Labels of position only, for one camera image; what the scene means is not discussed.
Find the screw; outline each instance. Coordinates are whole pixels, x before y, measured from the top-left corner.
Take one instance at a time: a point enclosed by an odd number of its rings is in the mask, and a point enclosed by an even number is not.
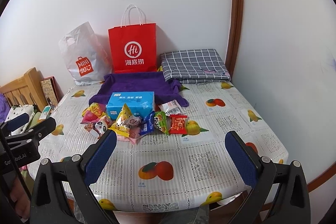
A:
[[[79,161],[81,159],[81,156],[80,155],[73,155],[71,159],[72,159],[72,161]]]
[[[293,165],[296,166],[296,167],[300,167],[301,163],[298,162],[297,160],[295,160],[295,161],[293,161]]]
[[[44,158],[43,160],[41,160],[41,164],[42,165],[45,165],[45,164],[47,164],[48,163],[48,159],[47,158]]]
[[[267,157],[267,156],[263,156],[263,157],[261,158],[261,160],[262,160],[263,162],[265,162],[266,164],[269,163],[269,162],[271,162],[271,159],[270,159],[269,157]]]

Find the orange fruit illustration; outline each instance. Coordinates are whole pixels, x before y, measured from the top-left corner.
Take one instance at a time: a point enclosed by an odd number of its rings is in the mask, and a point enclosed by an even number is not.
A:
[[[167,161],[161,161],[155,165],[157,175],[162,180],[171,180],[174,177],[173,166]]]
[[[245,143],[245,144],[251,147],[256,153],[258,153],[257,147],[254,145],[254,143]]]
[[[207,106],[215,106],[215,105],[216,105],[214,99],[209,99],[209,100],[207,100],[207,101],[205,102],[205,104],[206,104]]]
[[[218,98],[214,100],[214,103],[218,106],[225,106],[224,101]]]
[[[151,162],[149,164],[144,165],[139,169],[138,175],[141,179],[152,179],[157,176],[157,171],[155,166],[156,162]]]

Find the hi logo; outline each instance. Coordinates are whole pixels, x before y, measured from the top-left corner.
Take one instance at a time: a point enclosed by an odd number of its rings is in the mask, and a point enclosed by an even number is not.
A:
[[[141,45],[138,42],[131,41],[125,45],[125,54],[129,58],[137,58],[142,52]]]

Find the blue gripper pad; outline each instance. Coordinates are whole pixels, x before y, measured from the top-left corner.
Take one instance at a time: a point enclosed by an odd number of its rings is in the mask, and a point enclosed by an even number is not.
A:
[[[8,122],[7,130],[12,132],[28,122],[29,122],[29,115],[27,113],[23,113]]]
[[[86,164],[84,183],[87,186],[97,182],[116,145],[117,135],[111,131]]]
[[[225,136],[225,148],[244,183],[254,188],[258,182],[257,168],[231,132]]]

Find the table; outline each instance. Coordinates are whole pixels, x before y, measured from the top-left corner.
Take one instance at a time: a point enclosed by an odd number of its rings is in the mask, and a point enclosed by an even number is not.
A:
[[[181,95],[190,104],[184,108],[189,121],[208,131],[183,137],[156,131],[136,145],[118,141],[98,181],[90,185],[107,208],[146,213],[184,210],[244,191],[248,186],[224,145],[225,133],[230,130],[235,130],[260,156],[286,163],[288,152],[283,144],[231,83],[184,87]],[[96,142],[80,121],[89,98],[99,88],[99,84],[73,86],[60,101],[52,117],[57,125],[63,124],[64,135],[50,134],[41,141],[41,159],[28,166],[33,178],[43,158],[60,161],[83,153]],[[79,90],[85,96],[73,97]],[[73,199],[67,182],[64,189]]]

